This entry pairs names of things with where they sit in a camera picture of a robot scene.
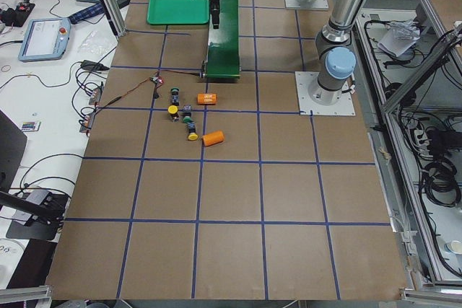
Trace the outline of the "crumpled white paper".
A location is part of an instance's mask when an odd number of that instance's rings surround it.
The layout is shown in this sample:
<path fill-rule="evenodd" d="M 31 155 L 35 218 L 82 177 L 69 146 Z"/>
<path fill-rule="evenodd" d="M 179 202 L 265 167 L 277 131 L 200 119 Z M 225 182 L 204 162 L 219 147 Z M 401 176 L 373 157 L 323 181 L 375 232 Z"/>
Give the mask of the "crumpled white paper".
<path fill-rule="evenodd" d="M 378 42 L 378 48 L 393 57 L 398 58 L 420 39 L 420 29 L 412 19 L 387 22 L 385 26 L 388 31 Z"/>

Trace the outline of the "orange cylinder with white numbers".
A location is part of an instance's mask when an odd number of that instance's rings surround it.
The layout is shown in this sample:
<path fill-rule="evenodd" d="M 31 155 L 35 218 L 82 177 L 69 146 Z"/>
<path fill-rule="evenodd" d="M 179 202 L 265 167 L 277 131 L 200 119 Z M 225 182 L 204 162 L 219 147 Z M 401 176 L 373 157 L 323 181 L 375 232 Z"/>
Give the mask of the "orange cylinder with white numbers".
<path fill-rule="evenodd" d="M 215 93 L 197 94 L 198 105 L 215 105 L 217 103 L 217 95 Z"/>

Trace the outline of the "clear plastic bag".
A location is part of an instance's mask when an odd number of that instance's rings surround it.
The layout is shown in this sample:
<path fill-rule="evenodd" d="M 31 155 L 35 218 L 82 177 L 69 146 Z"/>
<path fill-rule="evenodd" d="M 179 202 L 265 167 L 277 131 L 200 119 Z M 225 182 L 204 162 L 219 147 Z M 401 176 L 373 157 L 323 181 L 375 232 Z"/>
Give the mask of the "clear plastic bag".
<path fill-rule="evenodd" d="M 91 53 L 97 56 L 103 56 L 108 53 L 116 44 L 116 39 L 112 34 L 93 30 L 80 44 L 78 51 L 80 53 Z"/>

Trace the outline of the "plain orange cylinder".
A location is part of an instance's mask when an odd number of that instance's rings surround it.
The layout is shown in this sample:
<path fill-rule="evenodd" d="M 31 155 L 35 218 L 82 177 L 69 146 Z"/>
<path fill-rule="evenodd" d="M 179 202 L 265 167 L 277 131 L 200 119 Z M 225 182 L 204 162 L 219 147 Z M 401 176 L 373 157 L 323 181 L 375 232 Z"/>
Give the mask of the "plain orange cylinder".
<path fill-rule="evenodd" d="M 202 136 L 202 142 L 205 147 L 220 144 L 225 140 L 225 135 L 222 131 L 214 131 L 206 133 Z"/>

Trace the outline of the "yellow push button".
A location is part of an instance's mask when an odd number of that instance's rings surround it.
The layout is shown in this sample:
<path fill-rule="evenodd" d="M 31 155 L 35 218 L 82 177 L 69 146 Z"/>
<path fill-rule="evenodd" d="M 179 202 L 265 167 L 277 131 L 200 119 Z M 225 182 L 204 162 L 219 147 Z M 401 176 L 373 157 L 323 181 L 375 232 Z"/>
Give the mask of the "yellow push button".
<path fill-rule="evenodd" d="M 179 121 L 179 114 L 178 114 L 178 106 L 177 105 L 170 105 L 167 109 L 167 112 L 172 120 L 172 122 Z"/>
<path fill-rule="evenodd" d="M 188 140 L 189 141 L 196 141 L 199 138 L 199 135 L 196 132 L 196 125 L 195 123 L 191 122 L 187 124 L 188 129 Z"/>

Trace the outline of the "blue plaid folded umbrella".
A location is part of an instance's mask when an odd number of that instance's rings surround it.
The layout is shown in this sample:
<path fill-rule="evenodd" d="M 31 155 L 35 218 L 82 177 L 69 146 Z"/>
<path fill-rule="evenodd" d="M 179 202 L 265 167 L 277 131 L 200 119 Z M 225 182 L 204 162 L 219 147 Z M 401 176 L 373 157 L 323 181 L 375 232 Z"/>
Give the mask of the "blue plaid folded umbrella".
<path fill-rule="evenodd" d="M 104 7 L 101 3 L 96 3 L 92 6 L 89 6 L 85 9 L 79 10 L 68 16 L 70 23 L 73 25 L 85 21 L 87 19 L 93 18 L 99 14 L 103 14 L 105 12 Z"/>

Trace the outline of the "near blue teach pendant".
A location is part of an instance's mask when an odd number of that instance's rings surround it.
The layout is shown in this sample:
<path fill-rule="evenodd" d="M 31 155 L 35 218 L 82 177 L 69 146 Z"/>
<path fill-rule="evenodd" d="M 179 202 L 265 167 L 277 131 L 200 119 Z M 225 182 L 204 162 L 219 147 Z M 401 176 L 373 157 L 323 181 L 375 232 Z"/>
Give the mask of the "near blue teach pendant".
<path fill-rule="evenodd" d="M 61 59 L 69 41 L 71 23 L 68 18 L 33 19 L 19 50 L 21 62 Z"/>

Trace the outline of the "small red controller board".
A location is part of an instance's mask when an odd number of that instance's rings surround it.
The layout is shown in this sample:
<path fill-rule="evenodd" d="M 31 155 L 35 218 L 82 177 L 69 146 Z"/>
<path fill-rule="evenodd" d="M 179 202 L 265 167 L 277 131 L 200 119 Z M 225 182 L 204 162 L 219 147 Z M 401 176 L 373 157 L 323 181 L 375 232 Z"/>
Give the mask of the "small red controller board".
<path fill-rule="evenodd" d="M 152 76 L 149 79 L 156 87 L 160 87 L 164 84 L 163 79 L 161 76 Z"/>

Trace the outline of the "green conveyor belt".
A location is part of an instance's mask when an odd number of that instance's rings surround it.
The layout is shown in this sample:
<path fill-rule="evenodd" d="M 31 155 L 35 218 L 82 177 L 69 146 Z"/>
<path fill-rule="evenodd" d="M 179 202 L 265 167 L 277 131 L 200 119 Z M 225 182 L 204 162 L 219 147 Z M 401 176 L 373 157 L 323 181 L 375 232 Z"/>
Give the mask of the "green conveyor belt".
<path fill-rule="evenodd" d="M 239 79 L 238 0 L 221 0 L 219 28 L 209 25 L 208 50 L 203 62 L 207 79 Z"/>

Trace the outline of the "black power adapter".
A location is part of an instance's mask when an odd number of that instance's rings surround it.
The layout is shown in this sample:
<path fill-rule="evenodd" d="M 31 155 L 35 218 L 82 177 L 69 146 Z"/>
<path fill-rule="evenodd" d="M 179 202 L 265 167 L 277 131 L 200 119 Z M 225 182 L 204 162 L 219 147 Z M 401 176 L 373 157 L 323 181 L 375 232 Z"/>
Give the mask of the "black power adapter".
<path fill-rule="evenodd" d="M 85 70 L 85 71 L 94 71 L 94 72 L 109 71 L 110 70 L 109 67 L 105 66 L 102 63 L 89 61 L 89 60 L 83 60 L 80 63 L 80 68 Z"/>

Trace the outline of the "green plastic tray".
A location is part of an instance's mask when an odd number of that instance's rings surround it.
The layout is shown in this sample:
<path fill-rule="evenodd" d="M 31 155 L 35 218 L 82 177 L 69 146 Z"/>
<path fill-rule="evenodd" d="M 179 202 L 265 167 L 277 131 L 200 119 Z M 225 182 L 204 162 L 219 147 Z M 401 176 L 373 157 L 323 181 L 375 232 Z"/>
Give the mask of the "green plastic tray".
<path fill-rule="evenodd" d="M 209 0 L 149 0 L 150 25 L 205 25 L 209 22 Z"/>

